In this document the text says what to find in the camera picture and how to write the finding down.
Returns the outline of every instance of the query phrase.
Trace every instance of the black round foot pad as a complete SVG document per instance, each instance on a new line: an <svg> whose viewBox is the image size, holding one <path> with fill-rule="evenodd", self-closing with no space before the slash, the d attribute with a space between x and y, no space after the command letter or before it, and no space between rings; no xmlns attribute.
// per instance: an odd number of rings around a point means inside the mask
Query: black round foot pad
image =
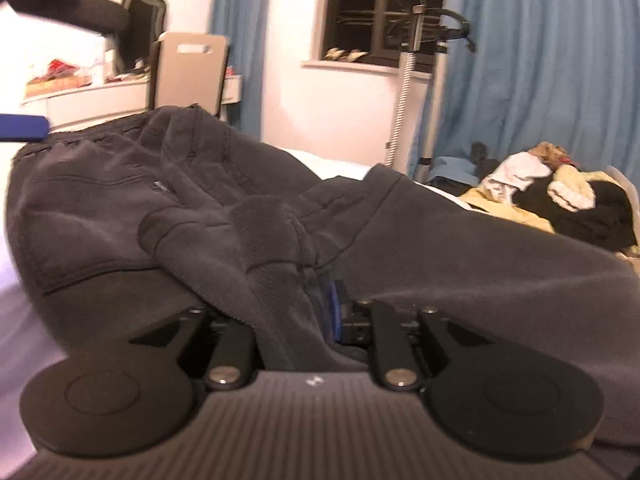
<svg viewBox="0 0 640 480"><path fill-rule="evenodd" d="M172 436L193 405L190 379L163 350L129 345L46 368L23 391L20 415L37 445L106 458Z"/></svg>
<svg viewBox="0 0 640 480"><path fill-rule="evenodd" d="M506 460L537 462L591 443L602 393L585 373L500 344L473 348L437 376L428 403L447 433Z"/></svg>

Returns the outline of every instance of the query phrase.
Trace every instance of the window sill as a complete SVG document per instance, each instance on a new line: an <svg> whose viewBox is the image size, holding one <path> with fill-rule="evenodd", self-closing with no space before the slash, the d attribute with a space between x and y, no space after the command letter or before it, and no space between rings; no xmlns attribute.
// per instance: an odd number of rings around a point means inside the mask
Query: window sill
<svg viewBox="0 0 640 480"><path fill-rule="evenodd" d="M310 60L301 63L302 68L323 68L325 70L341 70L344 72L364 72L370 74L398 75L399 69L391 66L372 65L366 63L344 63L341 61ZM413 79L431 80L431 74L414 72Z"/></svg>

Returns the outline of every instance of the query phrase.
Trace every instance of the window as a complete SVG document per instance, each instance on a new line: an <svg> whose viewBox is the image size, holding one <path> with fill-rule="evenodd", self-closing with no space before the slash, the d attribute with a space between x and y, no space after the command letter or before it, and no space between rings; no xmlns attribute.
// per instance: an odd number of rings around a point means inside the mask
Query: window
<svg viewBox="0 0 640 480"><path fill-rule="evenodd" d="M429 7L441 7L442 0L427 0ZM328 0L323 51L331 48L369 52L361 62L398 66L399 50L387 37L402 10L394 0ZM433 72L434 43L423 43L416 70Z"/></svg>

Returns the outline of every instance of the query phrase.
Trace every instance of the white cloth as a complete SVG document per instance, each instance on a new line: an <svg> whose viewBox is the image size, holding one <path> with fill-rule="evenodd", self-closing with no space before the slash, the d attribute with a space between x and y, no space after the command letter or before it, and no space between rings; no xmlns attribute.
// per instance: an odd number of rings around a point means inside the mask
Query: white cloth
<svg viewBox="0 0 640 480"><path fill-rule="evenodd" d="M550 174L551 170L536 156L527 152L515 153L482 180L480 190L494 202L512 205L511 197L517 189L524 191L535 178Z"/></svg>
<svg viewBox="0 0 640 480"><path fill-rule="evenodd" d="M596 207L595 197L584 196L570 189L559 180L554 180L546 188L546 193L560 207L575 213L582 209L593 209Z"/></svg>
<svg viewBox="0 0 640 480"><path fill-rule="evenodd" d="M347 162L346 160L330 160L328 158L313 155L312 153L301 152L300 150L289 150L287 148L281 148L281 150L293 155L322 180L333 178L334 176L346 176L355 180L362 180L371 169L371 166L364 166L363 164L358 164L356 162ZM416 184L443 196L454 204L459 205L462 209L467 209L469 211L472 209L468 203L463 202L457 196L453 196L452 194L436 187L420 184L419 182L416 182Z"/></svg>

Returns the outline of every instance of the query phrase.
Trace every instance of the small logo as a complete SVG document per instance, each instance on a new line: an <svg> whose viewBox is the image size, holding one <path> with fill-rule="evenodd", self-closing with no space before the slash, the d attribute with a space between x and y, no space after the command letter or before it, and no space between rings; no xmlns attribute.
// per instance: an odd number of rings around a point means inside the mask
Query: small logo
<svg viewBox="0 0 640 480"><path fill-rule="evenodd" d="M320 384L323 384L324 379L319 375L314 375L311 379L306 379L305 383L311 386L312 388L315 388L316 386L320 386Z"/></svg>
<svg viewBox="0 0 640 480"><path fill-rule="evenodd" d="M160 191L162 191L163 193L169 193L171 190L165 186L162 182L160 182L159 180L156 180L154 182L154 186L156 186Z"/></svg>

